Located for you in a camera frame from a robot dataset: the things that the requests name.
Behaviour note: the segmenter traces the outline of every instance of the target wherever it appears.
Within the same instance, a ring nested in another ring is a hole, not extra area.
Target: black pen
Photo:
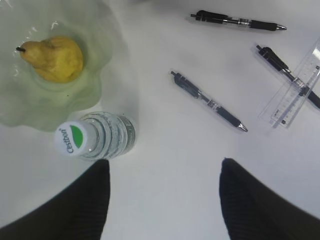
[[[262,29],[268,31],[287,30],[285,26],[273,22],[264,22],[246,18],[230,17],[228,15],[204,10],[200,10],[196,14],[191,14],[191,17],[195,18],[195,20],[197,21],[210,22],[215,24],[235,25],[251,29]]]
[[[209,97],[206,93],[201,91],[197,86],[195,86],[192,82],[186,79],[178,72],[171,72],[174,76],[174,83],[177,84],[180,88],[188,92],[195,99],[201,100],[203,104],[205,104],[208,108],[213,110],[215,113],[219,114],[225,120],[227,120],[234,127],[241,129],[244,132],[248,132],[248,129],[245,125],[241,123],[241,121],[233,116],[230,112],[228,112],[223,106],[216,103],[211,97]]]
[[[289,67],[275,54],[270,47],[262,48],[257,45],[256,48],[259,50],[259,54],[266,59],[271,66],[273,66],[277,71],[286,75],[291,82],[301,89],[300,96],[304,96],[309,92],[310,88],[299,77],[293,76]],[[320,109],[320,98],[313,91],[310,92],[308,99]]]

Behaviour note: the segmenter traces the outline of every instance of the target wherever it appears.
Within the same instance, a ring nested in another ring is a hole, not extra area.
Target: white bottle cap
[[[92,141],[97,139],[94,127],[85,121],[62,123],[54,134],[54,143],[66,156],[80,156],[89,151]]]

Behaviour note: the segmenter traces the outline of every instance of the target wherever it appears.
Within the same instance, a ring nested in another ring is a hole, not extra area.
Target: pear stem
[[[25,52],[26,51],[26,49],[24,49],[24,48],[21,48],[21,47],[17,47],[15,50],[17,50],[17,51],[19,51],[19,52]]]

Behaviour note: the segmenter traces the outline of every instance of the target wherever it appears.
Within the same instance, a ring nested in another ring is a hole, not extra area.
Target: green logo
[[[82,134],[82,131],[73,125],[70,125],[71,131],[72,131],[72,138],[73,142],[76,145],[76,147],[79,149],[84,141],[84,135]]]

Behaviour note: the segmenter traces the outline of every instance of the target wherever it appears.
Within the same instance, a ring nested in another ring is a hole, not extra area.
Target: pear
[[[16,50],[49,82],[69,83],[83,70],[81,49],[69,37],[56,36],[43,41],[27,41]]]

